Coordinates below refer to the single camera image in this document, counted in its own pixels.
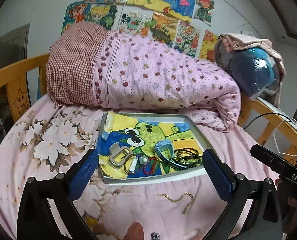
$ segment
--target checkered fabric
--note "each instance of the checkered fabric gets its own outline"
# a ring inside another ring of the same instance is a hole
[[[92,72],[109,31],[100,25],[72,25],[50,48],[46,68],[47,91],[54,107],[92,105]]]

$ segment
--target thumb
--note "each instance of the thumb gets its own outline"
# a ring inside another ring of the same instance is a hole
[[[139,222],[132,223],[123,240],[144,240],[143,226]]]

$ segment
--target transparent plastic wrap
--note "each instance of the transparent plastic wrap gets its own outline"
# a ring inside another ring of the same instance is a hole
[[[232,76],[241,91],[251,100],[261,95],[275,95],[279,89],[279,68],[274,59],[259,47],[228,52],[219,39],[215,49],[215,61]]]

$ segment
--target screw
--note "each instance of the screw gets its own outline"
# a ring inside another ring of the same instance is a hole
[[[244,180],[245,176],[242,173],[238,173],[238,174],[236,174],[236,178],[239,180]]]
[[[271,180],[270,178],[266,178],[265,181],[269,184],[272,184],[273,183],[273,180]]]
[[[34,181],[34,177],[29,177],[28,179],[27,179],[27,183],[32,183]]]
[[[59,173],[56,175],[56,179],[63,179],[64,178],[64,173]]]

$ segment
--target bed rail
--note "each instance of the bed rail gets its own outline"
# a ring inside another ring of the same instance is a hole
[[[6,85],[7,98],[14,122],[16,122],[31,106],[27,93],[26,72],[38,67],[40,73],[39,84],[41,94],[45,95],[47,93],[46,64],[48,58],[49,54],[44,54],[38,57],[16,62],[0,69],[0,88]],[[272,112],[272,110],[261,101],[250,101],[245,95],[242,95],[242,108],[238,121],[240,126],[244,126],[252,109],[260,114]],[[273,114],[266,115],[265,118],[269,121],[269,123],[261,136],[257,139],[257,142],[260,145],[264,145],[266,143],[274,128],[277,127],[283,120],[281,116]],[[292,144],[287,153],[297,155],[297,130],[287,122],[283,122],[279,126],[279,130]],[[291,163],[295,163],[297,158],[286,156],[285,159]]]
[[[47,93],[46,64],[48,58],[49,54],[44,54],[0,69],[0,88],[6,86],[7,99],[14,122],[31,107],[27,92],[26,72],[38,67],[41,94]]]

